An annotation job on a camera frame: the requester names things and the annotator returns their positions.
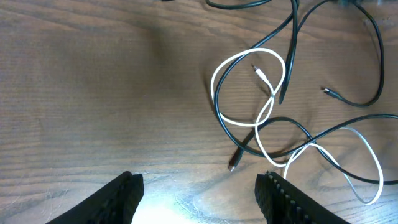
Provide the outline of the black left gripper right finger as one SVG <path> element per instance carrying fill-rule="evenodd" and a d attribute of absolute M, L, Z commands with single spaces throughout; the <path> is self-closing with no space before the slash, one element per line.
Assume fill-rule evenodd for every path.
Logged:
<path fill-rule="evenodd" d="M 275 172 L 257 175 L 254 194 L 264 218 L 270 224 L 346 223 Z"/>

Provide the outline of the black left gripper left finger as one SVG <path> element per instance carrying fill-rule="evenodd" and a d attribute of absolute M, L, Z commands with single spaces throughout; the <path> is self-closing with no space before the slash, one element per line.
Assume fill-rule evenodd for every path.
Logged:
<path fill-rule="evenodd" d="M 78 205 L 51 220 L 50 223 L 131 224 L 143 195 L 142 174 L 125 171 Z"/>

